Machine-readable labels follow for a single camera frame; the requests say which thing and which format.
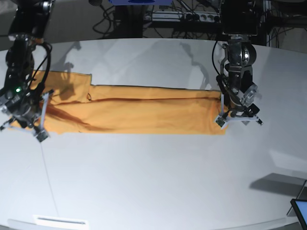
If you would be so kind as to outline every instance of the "orange cloth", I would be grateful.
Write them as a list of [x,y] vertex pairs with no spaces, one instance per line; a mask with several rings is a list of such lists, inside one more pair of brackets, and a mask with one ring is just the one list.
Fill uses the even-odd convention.
[[[32,88],[44,72],[36,75]],[[57,133],[210,134],[225,130],[214,122],[220,92],[134,86],[93,86],[91,75],[50,72],[45,128]]]

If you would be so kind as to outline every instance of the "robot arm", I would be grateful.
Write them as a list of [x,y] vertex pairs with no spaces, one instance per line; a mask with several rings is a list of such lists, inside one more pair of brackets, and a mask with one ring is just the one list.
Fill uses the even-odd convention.
[[[9,38],[14,40],[8,50],[6,63],[8,70],[4,87],[0,90],[0,110],[11,116],[0,130],[11,127],[17,121],[22,129],[30,128],[33,135],[41,142],[48,137],[43,127],[46,106],[40,108],[40,102],[48,100],[45,81],[51,64],[51,46],[44,42],[43,36],[49,21],[53,0],[14,0],[18,4],[16,16],[9,31]],[[34,80],[34,59],[32,52],[36,46],[42,46],[46,52],[47,67],[42,81],[35,89],[30,89]],[[40,125],[35,122],[41,118]]]
[[[253,103],[254,98],[259,95],[258,87],[253,82],[252,69],[257,54],[248,39],[249,36],[257,35],[255,1],[235,1],[240,2],[239,8],[234,0],[225,0],[221,6],[223,31],[231,36],[228,44],[223,45],[225,58],[216,78],[223,94],[222,112],[215,120],[221,128],[234,121],[242,121],[245,125],[249,121],[263,124],[257,116],[260,109]],[[224,101],[227,101],[226,105],[229,108],[227,112],[224,112]]]

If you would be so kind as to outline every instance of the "wire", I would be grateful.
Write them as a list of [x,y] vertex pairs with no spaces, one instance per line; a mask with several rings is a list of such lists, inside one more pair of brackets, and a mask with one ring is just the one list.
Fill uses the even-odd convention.
[[198,4],[195,6],[195,8],[193,9],[193,11],[195,11],[198,7],[202,7],[202,10],[203,10],[204,12],[206,11],[204,5],[201,4],[201,3],[198,3]]
[[107,31],[109,31],[110,30],[110,27],[111,27],[111,19],[110,19],[110,17],[109,17],[109,15],[107,14],[107,12],[110,10],[110,9],[112,9],[114,6],[110,6],[109,8],[107,8],[106,10],[105,10],[105,8],[102,6],[102,5],[100,5],[100,8],[104,11],[104,13],[103,13],[103,19],[101,20],[101,21],[99,21],[98,23],[96,23],[95,25],[93,25],[93,27],[92,27],[92,30],[94,30],[96,33],[98,33],[98,34],[101,34],[101,35],[103,35],[103,38],[105,37],[105,35],[108,33],[108,32],[101,32],[101,31],[99,31],[99,30],[97,30],[96,29],[96,27],[98,26],[98,25],[100,25],[101,23],[103,23],[106,19],[108,19],[108,21],[109,21],[109,27],[108,27],[108,30]]
[[213,64],[213,67],[214,67],[216,73],[217,73],[218,75],[220,75],[220,72],[217,70],[217,68],[216,68],[216,66],[215,66],[215,63],[214,63],[214,51],[215,51],[215,47],[216,47],[217,42],[218,42],[218,41],[216,40],[215,43],[214,43],[211,58],[212,58],[212,64]]
[[155,31],[156,31],[156,33],[160,36],[160,37],[162,37],[163,38],[163,36],[157,31],[157,29],[156,28],[153,28]]
[[272,37],[270,38],[270,40],[267,41],[267,44],[269,44],[270,41],[273,40],[276,36],[278,36],[278,35],[280,35],[280,34],[282,34],[282,33],[285,33],[285,32],[287,32],[287,31],[289,31],[289,30],[293,30],[293,29],[294,29],[294,28],[290,28],[290,29],[287,29],[287,30],[284,30],[284,31],[282,31],[282,32],[277,33],[277,35],[272,36]]
[[208,0],[204,0],[212,9],[214,9],[214,11],[217,13],[217,15],[220,14],[219,9],[216,8],[215,6],[212,5],[211,2],[209,2]]
[[49,185],[49,189],[50,189],[53,205],[54,205],[54,208],[56,210],[56,213],[57,213],[58,217],[60,217],[58,206],[57,206],[57,203],[56,203],[56,200],[55,200],[55,197],[54,197],[54,193],[53,193],[53,190],[52,190],[51,182],[50,182],[50,176],[49,176],[48,169],[47,169],[47,164],[46,164],[46,160],[45,160],[45,155],[44,155],[42,143],[40,143],[40,148],[41,148],[42,159],[43,159],[43,163],[44,163],[45,173],[46,173],[46,176],[47,176],[47,181],[48,181],[48,185]]
[[190,7],[183,0],[177,0],[177,2],[179,2],[179,4],[181,5],[181,8],[183,7],[187,12],[192,11],[192,9],[190,9]]
[[176,11],[181,11],[181,12],[183,12],[183,11],[182,11],[182,7],[180,8],[179,6],[176,6],[175,3],[174,3],[174,1],[172,1],[172,7],[169,7],[169,8],[172,9],[172,10],[176,10]]
[[274,34],[276,34],[275,46],[278,47],[278,32],[277,32],[276,28],[273,29],[272,36],[273,36]]
[[36,69],[34,75],[31,77],[31,80],[30,80],[30,83],[28,84],[28,87],[26,88],[24,94],[23,94],[23,97],[21,99],[21,103],[20,105],[22,105],[23,101],[24,101],[24,98],[25,96],[28,94],[29,90],[30,90],[30,87],[31,87],[31,84],[35,78],[35,75],[37,74],[39,68],[41,68],[41,66],[44,64],[44,62],[48,59],[48,62],[47,62],[47,66],[46,66],[46,70],[45,70],[45,73],[44,73],[44,76],[42,78],[42,81],[37,85],[36,89],[39,89],[39,87],[41,87],[42,85],[45,85],[45,81],[47,79],[47,76],[48,76],[48,73],[49,73],[49,70],[50,70],[50,66],[51,66],[51,51],[52,51],[52,45],[49,44],[49,43],[42,43],[40,44],[40,46],[42,46],[45,50],[46,50],[46,57],[43,59],[43,61],[39,64],[38,68]]
[[278,33],[280,32],[280,30],[281,30],[281,27],[279,27],[278,31],[276,31],[276,43],[277,43],[276,47],[277,48],[279,48],[279,45],[280,45],[279,44],[279,36],[278,36]]

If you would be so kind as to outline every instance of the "blue object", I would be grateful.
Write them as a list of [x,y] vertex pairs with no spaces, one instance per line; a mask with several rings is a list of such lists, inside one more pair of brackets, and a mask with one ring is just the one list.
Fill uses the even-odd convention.
[[115,6],[127,5],[162,5],[169,6],[172,0],[109,0]]
[[301,214],[304,218],[304,221],[307,222],[307,202],[306,201],[296,201],[298,209],[301,211]]

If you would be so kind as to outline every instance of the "white table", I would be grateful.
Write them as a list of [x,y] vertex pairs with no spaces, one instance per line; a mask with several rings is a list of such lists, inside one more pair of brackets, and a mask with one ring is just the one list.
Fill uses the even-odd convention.
[[[54,44],[51,69],[92,74],[92,84],[218,89],[213,43]],[[92,230],[259,230],[296,221],[286,213],[301,181],[272,173],[307,175],[307,55],[256,50],[254,82],[262,94],[256,105],[263,126],[231,124],[225,136],[52,133],[42,148],[58,215],[86,219]],[[0,52],[0,85],[4,57]],[[36,67],[43,57],[37,48]],[[217,46],[217,65],[223,57]],[[0,212],[7,213],[0,224],[8,218],[33,222],[32,214],[57,216],[39,144],[9,131],[0,133],[0,140]],[[20,174],[33,179],[25,190]],[[273,192],[271,184],[279,187]]]

